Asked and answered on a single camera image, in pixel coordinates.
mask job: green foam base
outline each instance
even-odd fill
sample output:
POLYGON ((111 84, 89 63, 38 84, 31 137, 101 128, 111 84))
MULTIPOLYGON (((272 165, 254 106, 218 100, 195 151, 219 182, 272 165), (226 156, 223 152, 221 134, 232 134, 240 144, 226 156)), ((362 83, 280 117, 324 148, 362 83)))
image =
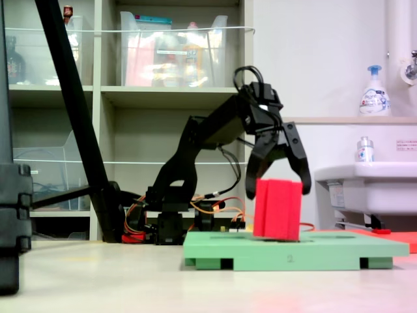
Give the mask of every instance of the green foam base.
POLYGON ((186 266, 236 271, 336 271, 391 269, 409 246, 347 231, 302 232, 299 243, 256 238, 252 233, 198 232, 184 242, 186 266))

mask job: table surface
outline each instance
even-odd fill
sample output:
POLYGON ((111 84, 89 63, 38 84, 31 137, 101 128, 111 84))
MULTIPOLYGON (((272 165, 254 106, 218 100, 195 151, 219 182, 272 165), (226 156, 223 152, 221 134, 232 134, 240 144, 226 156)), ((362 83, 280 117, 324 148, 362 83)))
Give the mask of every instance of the table surface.
POLYGON ((21 259, 1 313, 417 312, 417 254, 393 270, 194 271, 181 246, 41 241, 21 259))

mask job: soap dispenser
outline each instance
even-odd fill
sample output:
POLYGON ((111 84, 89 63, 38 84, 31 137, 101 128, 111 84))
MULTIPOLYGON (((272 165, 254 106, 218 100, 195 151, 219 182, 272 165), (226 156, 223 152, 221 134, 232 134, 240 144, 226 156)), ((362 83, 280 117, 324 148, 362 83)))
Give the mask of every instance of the soap dispenser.
POLYGON ((359 116, 391 116, 390 97, 379 80, 379 65, 372 65, 367 70, 371 72, 371 81, 365 88, 359 105, 359 116))

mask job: plastic storage bin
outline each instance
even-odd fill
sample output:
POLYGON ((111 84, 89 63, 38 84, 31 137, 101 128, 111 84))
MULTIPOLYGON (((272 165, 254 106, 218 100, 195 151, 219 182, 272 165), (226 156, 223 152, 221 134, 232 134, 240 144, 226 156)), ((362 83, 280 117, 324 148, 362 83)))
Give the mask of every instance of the plastic storage bin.
MULTIPOLYGON (((83 85, 93 83, 93 33, 83 16, 71 17, 66 31, 83 85)), ((6 29, 7 68, 10 84, 59 85, 43 31, 6 29)))
MULTIPOLYGON (((31 167, 34 201, 56 192, 87 185, 73 132, 70 133, 63 147, 14 148, 13 157, 15 163, 27 164, 31 167)), ((88 196, 84 196, 44 209, 89 210, 90 201, 88 196)))
MULTIPOLYGON (((227 16, 218 16, 212 27, 225 27, 226 23, 227 16)), ((138 30, 122 33, 122 85, 225 87, 225 29, 144 32, 129 12, 121 12, 121 24, 123 31, 138 30), (197 60, 192 79, 191 57, 197 60)))

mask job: orange wire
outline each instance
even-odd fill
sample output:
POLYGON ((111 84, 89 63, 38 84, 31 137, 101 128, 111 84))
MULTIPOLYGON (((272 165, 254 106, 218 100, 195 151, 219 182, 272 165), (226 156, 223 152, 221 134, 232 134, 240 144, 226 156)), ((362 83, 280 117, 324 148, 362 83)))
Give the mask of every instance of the orange wire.
POLYGON ((191 205, 194 207, 194 209, 196 209, 196 210, 198 210, 198 211, 200 211, 200 212, 203 212, 203 213, 206 213, 206 214, 216 214, 216 213, 219 213, 219 212, 223 212, 223 211, 231 211, 231 210, 234 210, 234 211, 238 211, 239 213, 242 213, 243 214, 243 212, 242 212, 242 210, 241 209, 239 209, 238 207, 225 207, 224 209, 220 209, 220 210, 217 210, 217 211, 206 211, 206 210, 203 210, 203 209, 200 209, 198 206, 196 206, 194 203, 192 203, 192 202, 190 202, 191 203, 191 205))
POLYGON ((314 231, 315 230, 314 224, 311 224, 311 223, 300 223, 300 226, 309 226, 309 227, 311 227, 310 229, 304 230, 304 231, 314 231))
POLYGON ((215 206, 217 206, 217 205, 219 205, 219 204, 221 204, 221 203, 223 203, 223 202, 225 202, 227 200, 231 200, 231 199, 237 199, 237 200, 239 200, 241 202, 242 206, 243 206, 243 210, 241 210, 243 212, 243 214, 238 214, 237 216, 235 216, 232 219, 232 221, 236 220, 240 215, 242 215, 242 220, 245 221, 245 218, 246 218, 246 205, 245 205, 244 201, 242 199, 240 199, 239 197, 228 197, 228 198, 219 200, 215 204, 213 204, 212 207, 215 207, 215 206))
MULTIPOLYGON (((142 197, 140 197, 139 199, 137 199, 137 202, 142 202, 144 199, 146 198, 146 195, 143 195, 142 197)), ((129 210, 126 213, 126 217, 124 218, 124 229, 128 232, 128 233, 133 233, 133 234, 142 234, 144 233, 144 231, 139 231, 139 230, 134 230, 133 228, 131 228, 128 223, 127 223, 127 219, 129 214, 132 212, 132 210, 137 207, 137 203, 134 203, 130 206, 129 210)))

